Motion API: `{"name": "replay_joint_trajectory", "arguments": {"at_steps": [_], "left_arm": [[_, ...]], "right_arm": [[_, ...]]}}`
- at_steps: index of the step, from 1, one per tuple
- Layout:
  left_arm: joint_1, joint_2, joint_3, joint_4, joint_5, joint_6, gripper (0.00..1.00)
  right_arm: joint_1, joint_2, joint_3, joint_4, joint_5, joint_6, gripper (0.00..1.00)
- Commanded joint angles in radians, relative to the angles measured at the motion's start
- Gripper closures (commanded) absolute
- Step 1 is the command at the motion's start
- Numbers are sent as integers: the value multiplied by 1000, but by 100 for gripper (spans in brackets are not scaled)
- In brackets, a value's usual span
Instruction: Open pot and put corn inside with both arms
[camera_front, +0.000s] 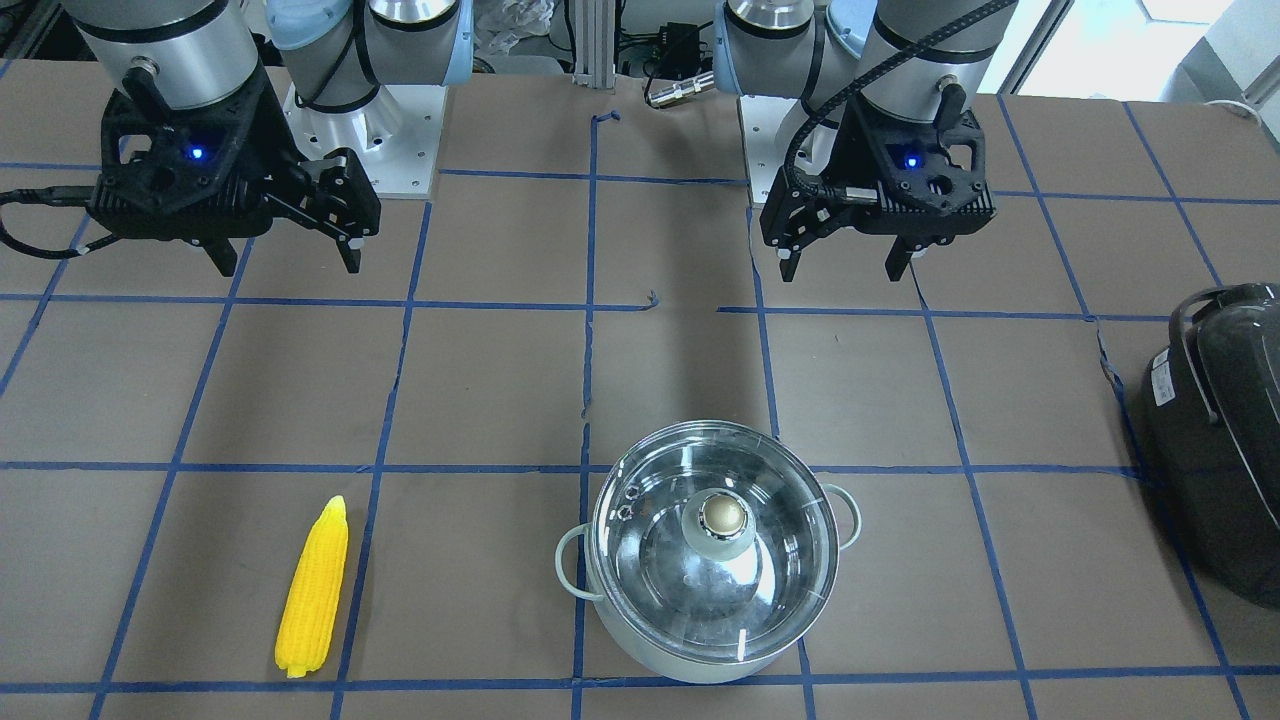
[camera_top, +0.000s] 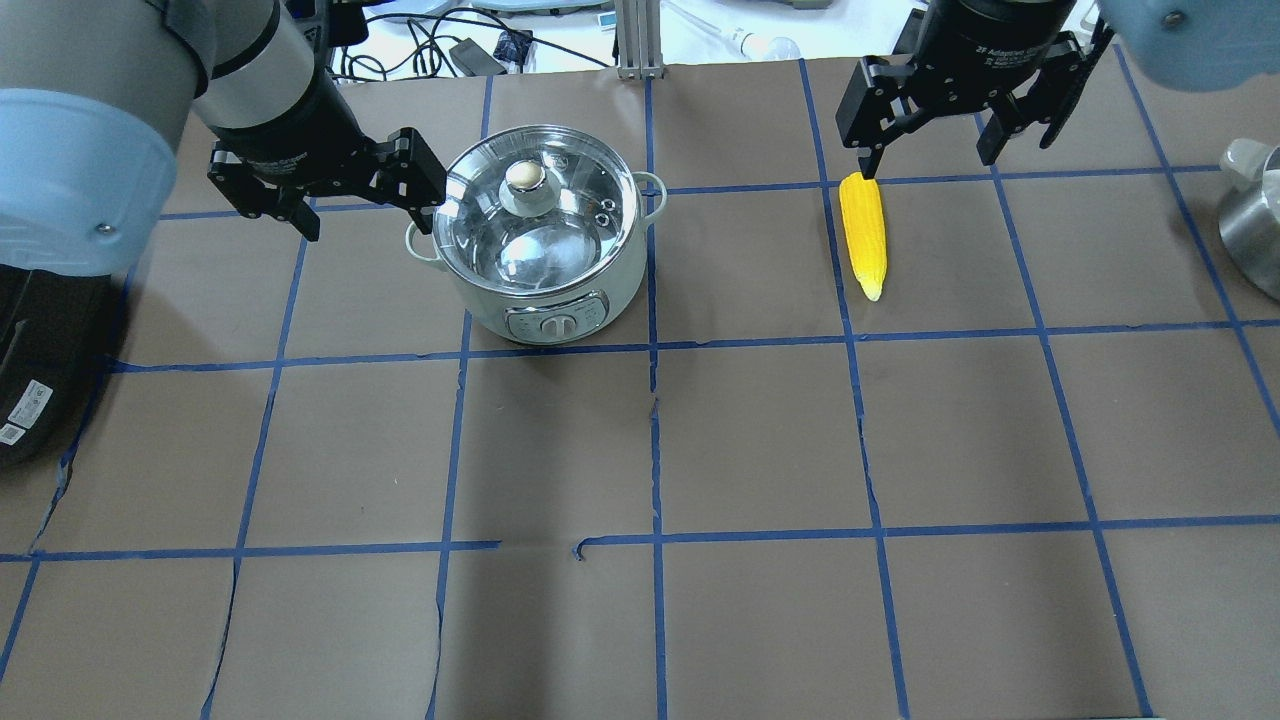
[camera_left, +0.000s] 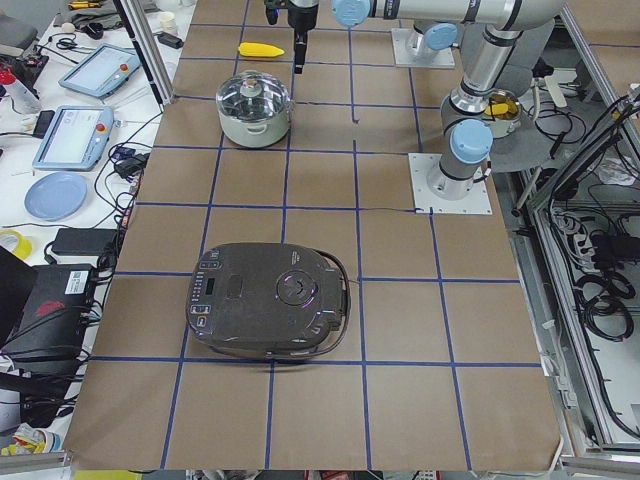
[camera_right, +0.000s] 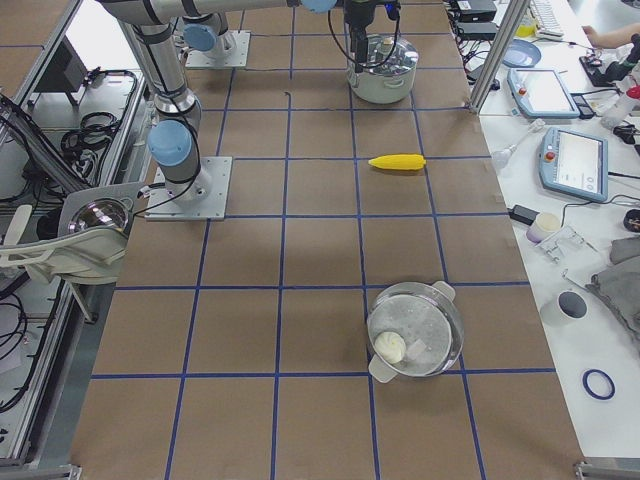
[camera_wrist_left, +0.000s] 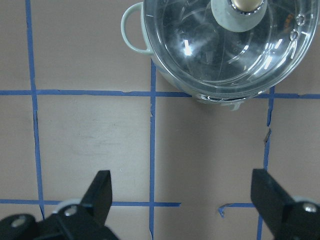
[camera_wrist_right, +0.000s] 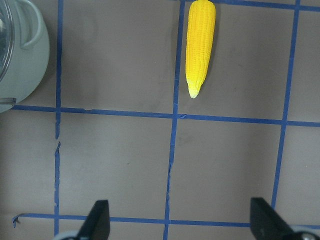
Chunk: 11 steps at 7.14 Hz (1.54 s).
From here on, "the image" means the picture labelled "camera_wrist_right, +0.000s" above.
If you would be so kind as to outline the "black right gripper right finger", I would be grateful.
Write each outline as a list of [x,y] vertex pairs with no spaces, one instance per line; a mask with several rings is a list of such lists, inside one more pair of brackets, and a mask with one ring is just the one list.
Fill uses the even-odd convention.
[[295,234],[262,197],[250,199],[250,230],[256,240],[289,240]]

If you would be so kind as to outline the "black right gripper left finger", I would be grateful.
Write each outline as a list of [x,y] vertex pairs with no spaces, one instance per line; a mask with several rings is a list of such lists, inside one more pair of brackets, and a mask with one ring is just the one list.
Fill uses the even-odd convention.
[[108,200],[97,200],[77,233],[76,240],[107,240],[111,231]]

